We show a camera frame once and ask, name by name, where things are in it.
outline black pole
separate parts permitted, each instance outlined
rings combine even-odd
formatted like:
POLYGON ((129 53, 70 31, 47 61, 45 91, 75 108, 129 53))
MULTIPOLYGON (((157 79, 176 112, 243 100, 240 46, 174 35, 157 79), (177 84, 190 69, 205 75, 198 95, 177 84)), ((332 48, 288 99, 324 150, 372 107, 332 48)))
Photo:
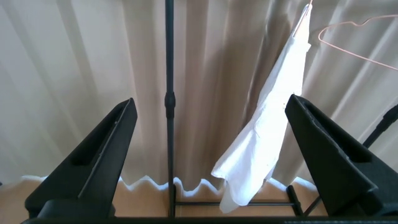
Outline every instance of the black pole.
POLYGON ((167 118, 167 161, 169 175, 169 217, 175 216, 175 192, 173 185, 174 178, 174 0, 165 0, 166 14, 166 96, 164 105, 167 118))
POLYGON ((391 108, 384 116, 380 123, 376 126, 375 130, 369 135, 369 137, 363 142, 363 145, 369 148, 375 140, 387 130, 387 128, 396 122, 398 119, 398 105, 391 108))

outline hanging cloth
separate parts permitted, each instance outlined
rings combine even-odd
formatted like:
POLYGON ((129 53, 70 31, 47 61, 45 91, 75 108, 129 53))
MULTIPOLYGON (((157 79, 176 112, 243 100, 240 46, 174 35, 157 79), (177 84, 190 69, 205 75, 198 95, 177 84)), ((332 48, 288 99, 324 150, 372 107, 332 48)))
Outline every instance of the hanging cloth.
POLYGON ((227 181, 220 209, 228 213, 247 205, 270 179, 287 126, 285 107, 291 94, 302 93, 312 5, 305 6, 298 25, 262 87, 248 124, 220 157, 211 174, 227 181))

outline brown floor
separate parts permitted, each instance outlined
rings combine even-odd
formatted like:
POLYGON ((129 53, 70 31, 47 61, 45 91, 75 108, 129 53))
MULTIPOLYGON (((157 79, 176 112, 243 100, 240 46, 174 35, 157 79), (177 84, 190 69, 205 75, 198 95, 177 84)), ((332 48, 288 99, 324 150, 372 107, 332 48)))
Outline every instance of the brown floor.
MULTIPOLYGON (((39 180, 23 178, 13 186, 0 187, 0 223, 20 223, 27 219, 24 209, 25 198, 40 184, 39 180)), ((318 192, 309 184, 294 182, 297 197, 305 210, 318 196, 318 192)), ((201 184, 192 197, 184 197, 177 184, 178 201, 220 201, 222 190, 214 193, 201 184)), ((288 201, 286 192, 266 183, 255 196, 256 200, 288 201)), ((113 204, 117 217, 166 217, 168 210, 167 189, 159 190, 149 179, 139 180, 132 186, 119 182, 113 204)), ((311 215, 326 215, 320 204, 311 215)), ((176 217, 220 217, 220 216, 294 216, 290 207, 240 207, 229 214, 222 214, 218 206, 179 206, 176 217)))

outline beige curtain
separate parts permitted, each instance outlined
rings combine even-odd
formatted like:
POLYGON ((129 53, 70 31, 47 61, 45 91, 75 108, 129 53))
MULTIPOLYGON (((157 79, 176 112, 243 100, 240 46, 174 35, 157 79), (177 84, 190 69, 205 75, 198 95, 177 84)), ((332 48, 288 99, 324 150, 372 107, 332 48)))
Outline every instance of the beige curtain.
MULTIPOLYGON (((304 0, 175 0, 175 176, 210 177, 251 117, 304 0)), ((0 181, 48 175, 117 103, 139 119, 122 172, 167 181, 164 1, 2 1, 0 181)), ((394 13, 395 0, 314 0, 304 97, 360 141, 398 103, 398 74, 322 45, 328 24, 394 13)), ((397 20, 329 30, 325 40, 398 66, 397 20)), ((394 124, 371 147, 397 169, 394 124)), ((310 179, 288 127, 274 177, 310 179)))

